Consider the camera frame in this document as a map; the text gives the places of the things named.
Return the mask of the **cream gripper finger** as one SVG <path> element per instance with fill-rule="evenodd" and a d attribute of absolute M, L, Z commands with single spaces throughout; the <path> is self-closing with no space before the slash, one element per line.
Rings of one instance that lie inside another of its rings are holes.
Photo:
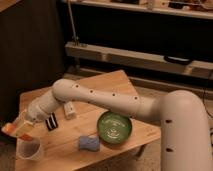
<path fill-rule="evenodd" d="M 34 124 L 29 121 L 23 121 L 16 125 L 14 135 L 16 138 L 22 140 L 32 140 L 33 137 L 29 135 L 29 132 L 34 128 Z"/>
<path fill-rule="evenodd" d="M 15 127 L 20 127 L 26 124 L 25 120 L 25 115 L 26 115 L 26 110 L 23 110 L 22 112 L 19 113 L 19 115 L 15 118 L 15 120 L 12 122 L 12 124 Z"/>

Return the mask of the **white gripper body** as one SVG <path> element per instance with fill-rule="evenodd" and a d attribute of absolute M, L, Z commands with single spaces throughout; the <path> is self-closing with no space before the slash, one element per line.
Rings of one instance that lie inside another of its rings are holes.
<path fill-rule="evenodd" d="M 33 100 L 26 109 L 25 119 L 31 122 L 43 122 L 46 119 L 46 113 L 40 108 L 38 100 Z"/>

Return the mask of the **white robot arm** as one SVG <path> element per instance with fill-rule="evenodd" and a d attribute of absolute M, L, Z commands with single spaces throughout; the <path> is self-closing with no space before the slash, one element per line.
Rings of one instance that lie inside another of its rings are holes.
<path fill-rule="evenodd" d="M 208 116 L 203 102 L 186 90 L 157 99 L 87 88 L 59 79 L 35 98 L 15 120 L 14 137 L 21 137 L 60 106 L 85 102 L 116 114 L 161 127 L 161 171 L 213 171 Z"/>

